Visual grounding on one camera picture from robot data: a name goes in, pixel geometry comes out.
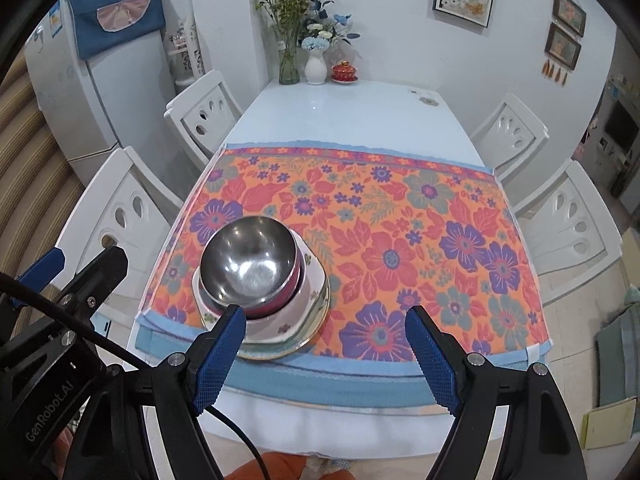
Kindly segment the pink steel bowl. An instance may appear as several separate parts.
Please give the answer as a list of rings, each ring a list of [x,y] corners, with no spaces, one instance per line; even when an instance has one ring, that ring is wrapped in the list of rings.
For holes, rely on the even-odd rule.
[[[291,230],[264,216],[236,219],[207,242],[200,263],[206,297],[219,309],[266,304],[296,269]]]

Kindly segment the white refrigerator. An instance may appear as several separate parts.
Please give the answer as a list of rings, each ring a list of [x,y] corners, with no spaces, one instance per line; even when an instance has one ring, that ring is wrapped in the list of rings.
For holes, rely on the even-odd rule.
[[[58,0],[25,44],[40,112],[83,184],[130,146],[155,177],[186,197],[200,172],[164,118],[176,95],[159,32],[78,58],[68,0]]]

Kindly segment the white chair far left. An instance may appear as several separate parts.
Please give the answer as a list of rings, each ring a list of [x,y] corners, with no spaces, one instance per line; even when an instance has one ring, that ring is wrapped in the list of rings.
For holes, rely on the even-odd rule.
[[[211,70],[167,105],[164,118],[198,171],[224,150],[244,110],[219,70]]]

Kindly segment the white chair near right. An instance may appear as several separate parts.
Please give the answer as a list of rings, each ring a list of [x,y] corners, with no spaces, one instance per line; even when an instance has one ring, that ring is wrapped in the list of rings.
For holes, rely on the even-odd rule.
[[[511,207],[546,306],[581,288],[622,258],[622,236],[586,170],[567,159],[554,174]]]

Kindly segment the white chair far right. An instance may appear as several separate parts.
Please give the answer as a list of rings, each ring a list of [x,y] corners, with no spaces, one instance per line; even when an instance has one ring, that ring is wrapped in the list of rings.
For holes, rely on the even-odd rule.
[[[521,99],[507,93],[470,139],[484,165],[506,184],[537,155],[549,140],[549,133]]]

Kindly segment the small framed picture upper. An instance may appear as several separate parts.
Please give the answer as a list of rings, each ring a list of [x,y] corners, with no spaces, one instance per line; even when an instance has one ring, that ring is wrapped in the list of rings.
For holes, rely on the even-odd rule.
[[[553,0],[552,15],[577,36],[584,36],[587,13],[574,0]]]

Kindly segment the pink patterned melamine bowl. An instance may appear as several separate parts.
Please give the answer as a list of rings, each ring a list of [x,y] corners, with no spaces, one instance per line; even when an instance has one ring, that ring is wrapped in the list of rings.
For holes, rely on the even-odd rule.
[[[302,238],[295,231],[291,230],[291,234],[294,238],[297,250],[295,258],[296,269],[286,282],[282,292],[279,292],[276,298],[270,300],[266,304],[247,310],[246,316],[249,320],[266,318],[269,315],[279,312],[291,302],[296,292],[298,292],[299,287],[302,286],[306,266],[305,256],[303,254],[303,242]]]

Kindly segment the glass vase with stems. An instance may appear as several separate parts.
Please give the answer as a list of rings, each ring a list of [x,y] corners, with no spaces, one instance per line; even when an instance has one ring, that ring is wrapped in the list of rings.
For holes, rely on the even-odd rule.
[[[299,83],[297,44],[300,28],[309,9],[310,0],[255,0],[257,10],[270,19],[277,40],[279,84]]]

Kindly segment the large hexagonal forest plate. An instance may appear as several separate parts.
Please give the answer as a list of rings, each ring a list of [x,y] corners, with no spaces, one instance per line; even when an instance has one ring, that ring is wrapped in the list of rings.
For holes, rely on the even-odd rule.
[[[245,337],[238,357],[249,361],[274,361],[302,350],[318,334],[328,316],[330,303],[331,287],[325,282],[305,315],[302,325],[295,332],[277,342],[249,342],[248,337]]]

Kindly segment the small hexagonal forest plate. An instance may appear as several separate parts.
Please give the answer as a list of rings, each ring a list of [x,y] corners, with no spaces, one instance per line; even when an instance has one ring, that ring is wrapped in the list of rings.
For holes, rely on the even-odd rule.
[[[304,279],[302,286],[299,287],[291,302],[279,312],[266,318],[249,320],[245,315],[245,337],[248,337],[249,342],[281,341],[302,325],[311,304],[326,282],[326,272],[324,272],[318,258],[311,253],[310,248],[304,242],[303,254],[306,261]],[[206,297],[201,283],[200,266],[196,268],[192,276],[192,290],[203,325],[207,328],[213,327],[227,308],[217,308]]]

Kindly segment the white chair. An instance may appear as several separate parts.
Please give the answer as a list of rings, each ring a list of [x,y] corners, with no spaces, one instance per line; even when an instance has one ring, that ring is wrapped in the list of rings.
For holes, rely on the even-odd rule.
[[[85,188],[55,242],[65,263],[52,284],[61,289],[99,252],[116,245],[127,256],[128,270],[106,305],[135,316],[182,205],[133,148],[118,148]]]
[[[549,133],[521,99],[507,93],[470,139],[484,165],[506,184],[537,155],[549,140]]]
[[[586,170],[567,159],[554,174],[511,207],[546,306],[581,288],[622,258],[622,236]]]
[[[211,70],[167,105],[164,118],[198,171],[224,150],[244,110],[219,70]]]

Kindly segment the blue fridge cover cloth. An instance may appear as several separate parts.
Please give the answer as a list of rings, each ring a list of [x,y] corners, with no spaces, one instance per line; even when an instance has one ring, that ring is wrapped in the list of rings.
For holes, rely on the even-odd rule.
[[[68,0],[68,4],[81,61],[166,26],[162,0]]]

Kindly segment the small framed picture lower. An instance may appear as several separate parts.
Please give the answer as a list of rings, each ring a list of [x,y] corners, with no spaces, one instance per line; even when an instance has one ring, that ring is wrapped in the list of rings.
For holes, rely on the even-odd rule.
[[[549,27],[544,53],[569,70],[576,68],[582,45],[557,24]]]

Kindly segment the orange floral tablecloth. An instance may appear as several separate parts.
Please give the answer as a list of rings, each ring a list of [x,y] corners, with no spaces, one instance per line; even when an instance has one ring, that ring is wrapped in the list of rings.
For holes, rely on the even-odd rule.
[[[234,144],[207,166],[144,293],[139,350],[162,358],[201,333],[191,284],[205,244],[250,214],[302,237],[330,306],[300,350],[236,362],[230,388],[342,408],[429,404],[404,331],[414,306],[498,366],[522,369],[551,349],[535,272],[488,169],[307,143]]]

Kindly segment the white chair near left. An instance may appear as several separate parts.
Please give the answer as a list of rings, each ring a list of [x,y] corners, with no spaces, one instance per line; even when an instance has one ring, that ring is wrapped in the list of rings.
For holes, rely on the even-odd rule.
[[[65,263],[52,284],[61,289],[99,252],[116,245],[127,256],[128,270],[106,305],[135,316],[182,205],[133,148],[118,148],[85,188],[55,242]]]

